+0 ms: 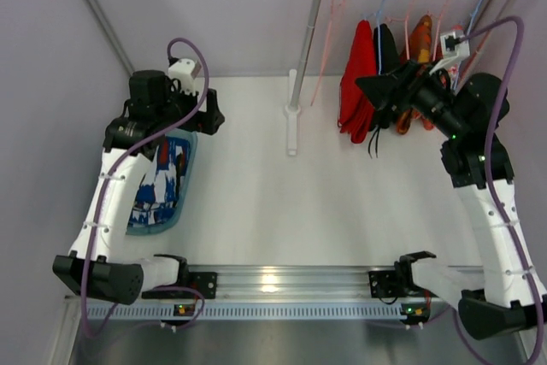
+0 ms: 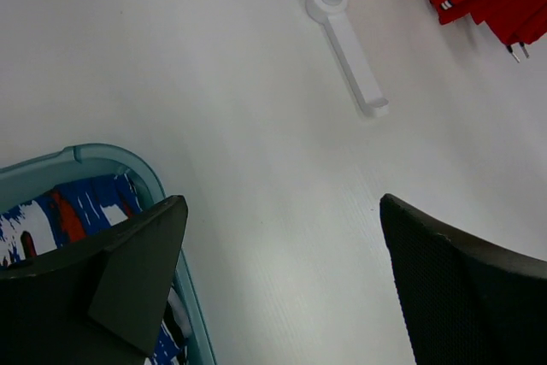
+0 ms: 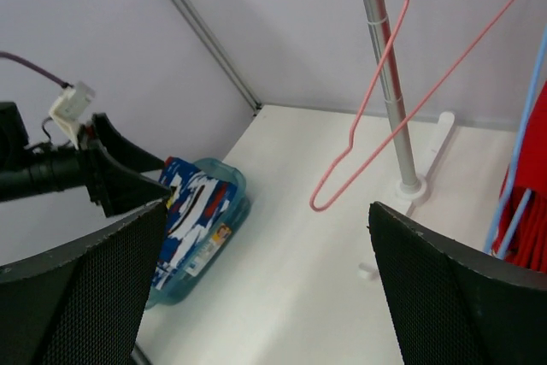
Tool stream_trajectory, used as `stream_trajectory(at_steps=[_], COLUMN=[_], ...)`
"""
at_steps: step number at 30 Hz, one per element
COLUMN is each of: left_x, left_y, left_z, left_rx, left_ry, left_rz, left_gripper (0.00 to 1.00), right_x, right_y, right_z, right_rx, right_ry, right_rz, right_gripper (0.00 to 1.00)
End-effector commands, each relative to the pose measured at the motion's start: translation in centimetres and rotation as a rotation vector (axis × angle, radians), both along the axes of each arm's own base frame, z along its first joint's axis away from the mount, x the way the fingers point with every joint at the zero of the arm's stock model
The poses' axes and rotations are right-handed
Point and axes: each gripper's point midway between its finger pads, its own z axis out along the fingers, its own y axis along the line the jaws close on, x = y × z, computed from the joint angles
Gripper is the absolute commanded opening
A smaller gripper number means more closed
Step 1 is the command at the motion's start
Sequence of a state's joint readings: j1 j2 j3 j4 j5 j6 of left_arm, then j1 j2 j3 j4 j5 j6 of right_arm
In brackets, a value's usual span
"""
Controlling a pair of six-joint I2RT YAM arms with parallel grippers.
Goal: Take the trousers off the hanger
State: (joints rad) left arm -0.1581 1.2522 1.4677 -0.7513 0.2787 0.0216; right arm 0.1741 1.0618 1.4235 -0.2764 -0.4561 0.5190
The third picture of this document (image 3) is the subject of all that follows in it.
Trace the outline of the pink wire hanger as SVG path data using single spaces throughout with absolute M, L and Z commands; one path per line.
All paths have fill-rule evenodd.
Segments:
M 330 208 L 390 142 L 395 145 L 401 174 L 401 184 L 397 188 L 397 191 L 400 194 L 407 196 L 410 201 L 424 197 L 424 194 L 421 191 L 426 188 L 426 182 L 416 173 L 415 170 L 407 124 L 463 62 L 469 53 L 477 46 L 482 38 L 495 26 L 503 14 L 515 2 L 515 0 L 507 1 L 507 3 L 499 10 L 497 15 L 495 15 L 484 27 L 482 32 L 478 34 L 471 44 L 462 52 L 460 57 L 458 57 L 452 66 L 447 69 L 444 76 L 441 77 L 441 79 L 420 100 L 415 109 L 410 113 L 405 112 L 403 94 L 397 71 L 397 59 L 393 50 L 394 42 L 401 29 L 401 26 L 403 25 L 405 15 L 408 11 L 410 0 L 403 0 L 403 6 L 394 27 L 390 27 L 385 0 L 363 0 L 363 2 L 368 18 L 368 28 L 373 43 L 373 49 L 377 60 L 377 68 L 375 69 L 373 78 L 371 79 L 360 108 L 356 113 L 356 117 L 350 126 L 347 147 L 333 160 L 311 194 L 309 199 L 309 207 L 315 212 L 322 212 Z M 339 163 L 341 163 L 341 161 L 343 161 L 354 148 L 356 129 L 361 121 L 365 108 L 368 106 L 368 101 L 370 100 L 370 97 L 373 94 L 373 89 L 377 83 L 382 85 L 384 92 L 385 106 L 388 114 L 388 120 L 391 125 L 391 134 L 380 144 L 380 146 L 377 147 L 377 149 L 375 149 L 371 156 L 350 176 L 350 178 L 332 195 L 332 197 L 326 201 L 325 204 L 318 205 L 316 203 L 316 198 L 320 193 L 320 190 Z

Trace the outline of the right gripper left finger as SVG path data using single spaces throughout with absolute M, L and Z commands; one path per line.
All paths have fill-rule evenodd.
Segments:
M 167 208 L 163 201 L 1 268 L 3 364 L 132 364 Z

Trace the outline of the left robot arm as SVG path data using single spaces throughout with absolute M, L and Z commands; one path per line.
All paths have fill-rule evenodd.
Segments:
M 122 215 L 172 190 L 147 177 L 164 161 L 124 138 L 104 113 L 79 128 L 77 142 L 28 144 L 17 105 L 1 103 L 1 200 L 34 197 L 84 186 L 107 217 Z

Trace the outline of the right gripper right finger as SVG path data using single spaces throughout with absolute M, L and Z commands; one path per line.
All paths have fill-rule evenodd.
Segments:
M 374 202 L 368 230 L 406 364 L 544 364 L 546 276 Z

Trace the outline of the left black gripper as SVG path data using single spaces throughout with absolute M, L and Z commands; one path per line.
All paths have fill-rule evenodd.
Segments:
M 104 113 L 93 114 L 91 124 L 79 127 L 76 157 L 90 201 L 106 217 L 171 195 L 167 186 L 145 176 L 162 170 L 162 159 L 123 137 Z

